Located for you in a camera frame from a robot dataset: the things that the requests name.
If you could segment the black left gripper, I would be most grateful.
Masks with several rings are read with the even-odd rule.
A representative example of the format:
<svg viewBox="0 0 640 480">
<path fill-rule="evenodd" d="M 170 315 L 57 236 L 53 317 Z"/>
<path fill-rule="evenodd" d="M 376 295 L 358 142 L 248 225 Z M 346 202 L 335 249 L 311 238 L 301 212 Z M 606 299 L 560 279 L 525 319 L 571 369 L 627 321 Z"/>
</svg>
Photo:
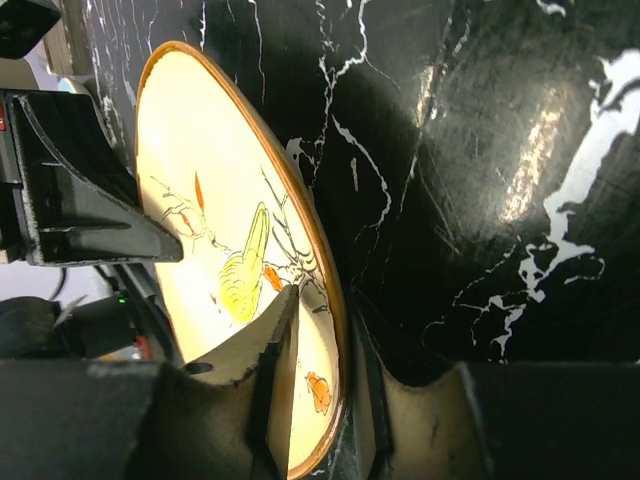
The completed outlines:
<svg viewBox="0 0 640 480">
<path fill-rule="evenodd" d="M 176 262 L 86 95 L 1 90 L 1 262 Z"/>
</svg>

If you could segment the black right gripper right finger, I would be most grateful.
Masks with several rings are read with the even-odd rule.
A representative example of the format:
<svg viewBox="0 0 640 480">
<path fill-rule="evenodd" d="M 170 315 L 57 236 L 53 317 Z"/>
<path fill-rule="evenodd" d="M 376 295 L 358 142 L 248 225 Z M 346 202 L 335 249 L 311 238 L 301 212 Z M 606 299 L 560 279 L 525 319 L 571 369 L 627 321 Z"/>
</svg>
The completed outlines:
<svg viewBox="0 0 640 480">
<path fill-rule="evenodd" d="M 363 293 L 349 306 L 361 478 L 638 477 L 637 365 L 419 365 Z"/>
</svg>

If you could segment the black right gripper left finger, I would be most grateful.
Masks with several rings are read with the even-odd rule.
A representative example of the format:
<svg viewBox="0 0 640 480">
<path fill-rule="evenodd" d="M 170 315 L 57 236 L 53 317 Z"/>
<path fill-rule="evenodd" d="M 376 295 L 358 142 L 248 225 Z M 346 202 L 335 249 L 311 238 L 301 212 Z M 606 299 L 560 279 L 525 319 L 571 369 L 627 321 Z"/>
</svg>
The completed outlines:
<svg viewBox="0 0 640 480">
<path fill-rule="evenodd" d="M 299 291 L 183 367 L 72 356 L 57 304 L 1 305 L 5 479 L 283 479 Z"/>
</svg>

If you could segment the beige leaf pattern plate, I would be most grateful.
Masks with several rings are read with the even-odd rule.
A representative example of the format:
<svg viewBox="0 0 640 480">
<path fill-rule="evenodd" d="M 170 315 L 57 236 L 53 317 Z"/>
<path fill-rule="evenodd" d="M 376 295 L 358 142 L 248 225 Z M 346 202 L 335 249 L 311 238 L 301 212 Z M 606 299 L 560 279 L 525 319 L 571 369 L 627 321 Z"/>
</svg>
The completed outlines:
<svg viewBox="0 0 640 480">
<path fill-rule="evenodd" d="M 157 47 L 144 66 L 135 157 L 144 212 L 183 248 L 155 270 L 185 360 L 298 287 L 287 475 L 309 474 L 343 418 L 348 341 L 339 275 L 301 174 L 224 71 L 181 41 Z"/>
</svg>

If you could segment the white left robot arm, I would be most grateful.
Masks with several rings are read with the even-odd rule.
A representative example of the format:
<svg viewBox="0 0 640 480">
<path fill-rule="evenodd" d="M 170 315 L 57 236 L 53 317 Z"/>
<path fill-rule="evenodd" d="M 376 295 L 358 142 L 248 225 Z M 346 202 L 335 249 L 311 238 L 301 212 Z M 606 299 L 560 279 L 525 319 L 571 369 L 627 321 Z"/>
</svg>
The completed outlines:
<svg viewBox="0 0 640 480">
<path fill-rule="evenodd" d="M 117 159 L 91 99 L 56 91 L 1 93 L 1 259 L 89 267 L 111 288 L 100 300 L 57 295 L 1 305 L 5 358 L 97 358 L 137 347 L 143 359 L 181 357 L 149 272 L 183 256 L 145 215 L 134 176 Z"/>
</svg>

